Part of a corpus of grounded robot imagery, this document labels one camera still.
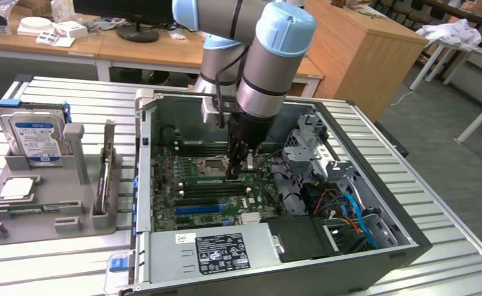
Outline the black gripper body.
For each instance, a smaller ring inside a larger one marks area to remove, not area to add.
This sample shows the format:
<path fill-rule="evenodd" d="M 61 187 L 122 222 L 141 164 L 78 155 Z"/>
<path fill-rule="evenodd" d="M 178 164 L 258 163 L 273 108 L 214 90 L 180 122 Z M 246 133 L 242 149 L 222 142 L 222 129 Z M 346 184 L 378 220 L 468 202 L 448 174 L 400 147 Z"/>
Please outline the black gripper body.
<path fill-rule="evenodd" d="M 236 136 L 249 146 L 249 150 L 257 151 L 269 136 L 276 118 L 260 118 L 244 112 L 233 113 L 229 119 L 229 137 Z"/>

